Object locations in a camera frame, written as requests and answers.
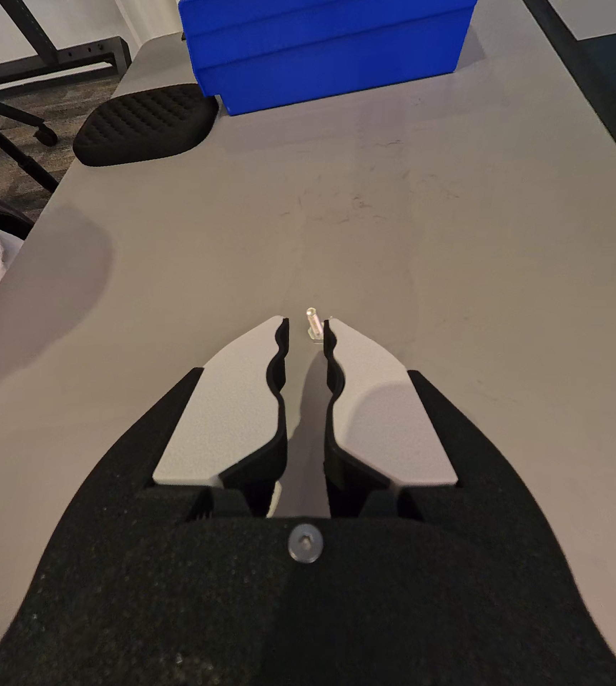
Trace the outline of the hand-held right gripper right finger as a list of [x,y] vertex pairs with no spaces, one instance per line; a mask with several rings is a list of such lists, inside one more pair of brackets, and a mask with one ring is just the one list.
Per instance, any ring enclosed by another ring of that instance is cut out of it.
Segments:
[[335,365],[329,437],[338,456],[354,459],[393,489],[457,485],[403,363],[338,318],[325,322],[324,352]]

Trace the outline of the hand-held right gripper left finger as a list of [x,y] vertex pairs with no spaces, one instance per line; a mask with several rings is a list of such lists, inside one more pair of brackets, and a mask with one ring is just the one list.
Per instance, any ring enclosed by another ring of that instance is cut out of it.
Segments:
[[273,488],[287,462],[289,320],[272,316],[203,371],[153,472],[160,486]]

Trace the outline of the blue plastic bin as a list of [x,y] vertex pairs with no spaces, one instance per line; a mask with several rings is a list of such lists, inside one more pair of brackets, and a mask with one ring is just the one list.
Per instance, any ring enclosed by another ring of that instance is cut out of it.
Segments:
[[179,1],[192,70],[231,116],[457,68],[475,1]]

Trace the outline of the black wrist rest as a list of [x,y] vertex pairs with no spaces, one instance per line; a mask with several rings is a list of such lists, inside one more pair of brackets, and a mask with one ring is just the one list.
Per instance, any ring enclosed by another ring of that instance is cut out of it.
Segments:
[[218,112],[217,99],[206,97],[196,83],[127,93],[90,113],[72,150],[88,167],[165,159],[196,148]]

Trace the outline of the black metal screen stand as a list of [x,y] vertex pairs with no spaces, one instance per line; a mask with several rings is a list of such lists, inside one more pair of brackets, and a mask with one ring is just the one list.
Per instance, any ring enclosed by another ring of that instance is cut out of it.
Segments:
[[[118,36],[58,48],[23,1],[0,1],[0,6],[34,51],[32,56],[0,63],[0,86],[44,75],[64,75],[71,69],[101,63],[124,75],[132,63],[127,43]],[[55,132],[37,116],[2,103],[0,116],[31,126],[35,129],[34,137],[48,148],[58,142]]]

